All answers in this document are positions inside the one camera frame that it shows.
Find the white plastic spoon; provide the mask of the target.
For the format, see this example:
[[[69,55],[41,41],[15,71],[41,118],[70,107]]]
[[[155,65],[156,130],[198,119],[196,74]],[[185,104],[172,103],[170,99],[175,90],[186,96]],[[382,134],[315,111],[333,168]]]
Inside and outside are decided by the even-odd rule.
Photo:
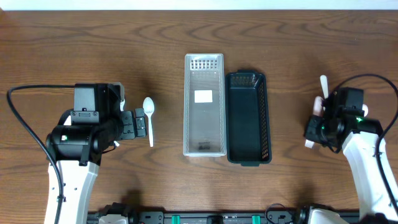
[[[154,146],[154,135],[153,135],[153,128],[152,128],[152,115],[154,114],[155,106],[154,102],[150,97],[146,97],[143,102],[143,109],[144,114],[147,116],[148,121],[148,135],[149,135],[149,144],[150,147]]]
[[[125,105],[126,100],[122,100],[120,102],[120,111],[124,111],[124,105]]]
[[[368,106],[363,104],[362,110],[364,111],[364,117],[366,117],[368,115],[368,113],[369,113]]]
[[[70,115],[65,120],[64,125],[65,126],[71,126],[72,125],[72,117]]]

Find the white plastic fork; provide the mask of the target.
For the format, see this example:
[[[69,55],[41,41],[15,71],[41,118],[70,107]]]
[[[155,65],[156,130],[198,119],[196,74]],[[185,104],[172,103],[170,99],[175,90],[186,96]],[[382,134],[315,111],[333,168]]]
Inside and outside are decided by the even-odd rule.
[[[313,104],[313,115],[321,116],[323,114],[323,98],[316,96]],[[311,140],[305,140],[305,147],[312,148],[315,143]]]
[[[320,83],[321,83],[321,88],[322,88],[324,99],[327,99],[329,97],[329,91],[328,91],[328,79],[327,79],[326,75],[320,76]]]

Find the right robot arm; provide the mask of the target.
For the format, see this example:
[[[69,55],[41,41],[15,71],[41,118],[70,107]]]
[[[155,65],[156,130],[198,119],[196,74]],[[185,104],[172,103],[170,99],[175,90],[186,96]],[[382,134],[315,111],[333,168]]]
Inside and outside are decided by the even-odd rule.
[[[313,114],[321,115],[322,97],[314,101]],[[343,154],[351,168],[354,184],[359,200],[359,221],[362,223],[397,223],[397,212],[390,204],[387,190],[382,182],[380,169],[377,166],[376,149],[377,134],[361,132],[349,134],[343,142]],[[387,183],[397,195],[397,184],[388,163],[386,154],[381,155],[382,165],[386,165]],[[311,208],[307,223],[332,224],[348,223],[337,212],[325,208]]]

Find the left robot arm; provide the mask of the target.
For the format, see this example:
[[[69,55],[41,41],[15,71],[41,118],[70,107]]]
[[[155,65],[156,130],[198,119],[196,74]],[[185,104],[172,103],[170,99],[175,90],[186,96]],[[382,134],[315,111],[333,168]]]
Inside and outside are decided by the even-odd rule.
[[[49,165],[46,223],[86,223],[102,155],[118,142],[146,136],[144,110],[117,110],[103,121],[99,111],[67,110],[47,136]]]

